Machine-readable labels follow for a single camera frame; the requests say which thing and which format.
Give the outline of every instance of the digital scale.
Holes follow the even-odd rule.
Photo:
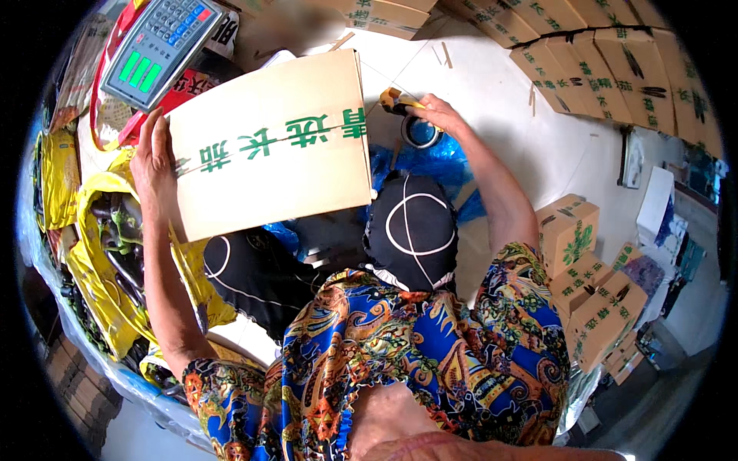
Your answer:
[[[220,24],[210,0],[152,0],[128,31],[100,88],[148,114]]]

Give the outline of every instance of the cardboard box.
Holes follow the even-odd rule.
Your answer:
[[[643,30],[599,29],[595,45],[636,125],[675,135],[674,105],[656,40]]]
[[[616,363],[620,361],[620,357],[623,356],[626,350],[630,349],[635,344],[635,338],[638,333],[631,330],[625,337],[620,341],[620,344],[616,344],[613,351],[602,361],[605,365],[605,369],[608,367],[612,368]]]
[[[615,260],[613,261],[613,271],[619,271],[620,268],[628,264],[629,261],[637,260],[643,255],[644,254],[641,253],[636,245],[626,242],[622,248],[620,248],[618,256],[615,257]]]
[[[586,373],[632,330],[648,295],[621,271],[572,314],[565,337],[569,357]]]
[[[393,0],[392,3],[430,13],[438,0]]]
[[[528,75],[555,112],[588,115],[579,88],[573,86],[569,75],[546,47],[547,40],[543,38],[514,49],[510,58]]]
[[[637,26],[628,0],[569,0],[589,27]]]
[[[661,29],[671,28],[650,0],[629,1],[632,9],[635,11],[635,15],[638,17],[638,21],[644,26],[660,27]]]
[[[551,280],[551,300],[562,319],[564,330],[572,313],[582,306],[613,275],[613,270],[592,252],[586,252],[569,268]]]
[[[310,4],[333,7],[341,12],[346,18],[346,27],[406,39],[412,38],[430,16],[426,10],[416,10],[404,5],[411,1],[393,3],[384,0],[307,0]],[[425,8],[429,2],[417,0],[417,4]]]
[[[567,0],[503,0],[498,3],[508,5],[541,35],[587,28],[587,23]]]
[[[548,48],[570,75],[572,84],[581,83],[578,88],[585,93],[582,100],[588,107],[589,115],[632,123],[623,94],[595,47],[594,35],[594,31],[587,30],[568,37],[551,37],[548,39]]]
[[[181,242],[371,202],[353,49],[216,86],[171,111],[170,130]]]
[[[496,1],[441,0],[440,3],[466,19],[503,48],[511,48],[540,37],[540,34],[512,9],[502,7]]]
[[[604,368],[615,379],[615,383],[620,386],[625,378],[630,376],[630,373],[641,363],[643,357],[643,354],[633,342],[616,360],[606,362]]]
[[[723,157],[723,144],[715,113],[710,109],[707,91],[689,53],[677,36],[666,30],[653,30],[674,100],[677,136],[701,145],[713,157]]]
[[[635,368],[638,366],[638,364],[641,363],[643,359],[644,355],[640,352],[636,352],[630,359],[630,361],[622,367],[620,373],[613,376],[613,378],[615,379],[615,384],[617,384],[618,386],[623,384],[625,379],[630,376],[630,373],[635,370]]]
[[[594,249],[599,207],[569,194],[536,211],[546,274],[552,279]]]

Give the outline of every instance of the woman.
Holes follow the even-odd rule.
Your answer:
[[[266,372],[219,360],[198,329],[169,250],[169,213],[178,208],[168,127],[160,110],[143,125],[131,171],[151,327],[219,458],[621,459],[544,447],[556,434],[569,361],[533,209],[448,103],[432,94],[421,103],[408,111],[458,140],[487,211],[497,257],[475,308],[454,293],[450,203],[429,178],[396,176],[370,212],[372,263],[320,287],[317,273],[259,229],[209,242],[208,276],[227,302],[264,325],[291,321]],[[292,308],[294,320],[283,315]]]

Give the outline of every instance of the blue paisley shirt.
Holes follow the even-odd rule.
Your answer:
[[[187,398],[222,460],[348,458],[361,387],[404,382],[440,429],[550,444],[569,360],[540,259],[511,243],[469,310],[449,291],[406,292],[363,271],[332,275],[266,372],[197,359]]]

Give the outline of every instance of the eggplant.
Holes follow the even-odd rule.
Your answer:
[[[134,245],[134,256],[136,259],[141,261],[141,264],[143,264],[143,246],[136,244]]]
[[[138,296],[136,296],[136,291],[133,289],[130,283],[128,283],[120,273],[115,274],[115,283],[118,284],[121,290],[123,290],[123,293],[131,299],[131,302],[136,306],[137,308],[141,307],[141,302],[138,299]]]
[[[138,203],[138,201],[131,195],[131,194],[125,194],[123,196],[123,202],[121,203],[123,209],[131,219],[130,225],[141,229],[141,225],[143,225],[143,214],[141,213],[141,204]]]
[[[143,233],[138,227],[132,226],[128,220],[122,219],[121,221],[114,222],[114,225],[118,226],[120,230],[120,240],[126,243],[143,243]]]
[[[65,298],[71,298],[74,296],[75,287],[72,285],[62,285],[60,292],[61,296]]]
[[[138,265],[134,264],[132,257],[119,252],[105,252],[105,256],[118,271],[118,274],[122,275],[134,288],[143,291],[143,274],[141,274]]]
[[[134,288],[134,293],[136,294],[136,298],[141,303],[141,306],[143,306],[144,309],[146,309],[146,294],[143,291],[139,291]]]
[[[100,246],[103,247],[103,250],[105,251],[117,251],[118,245],[113,240],[113,236],[110,235],[110,232],[107,230],[104,230],[102,234],[100,234]]]
[[[90,213],[92,213],[92,215],[98,219],[110,219],[110,209],[108,207],[99,207],[97,205],[97,202],[94,202],[92,205],[90,205],[89,210]]]

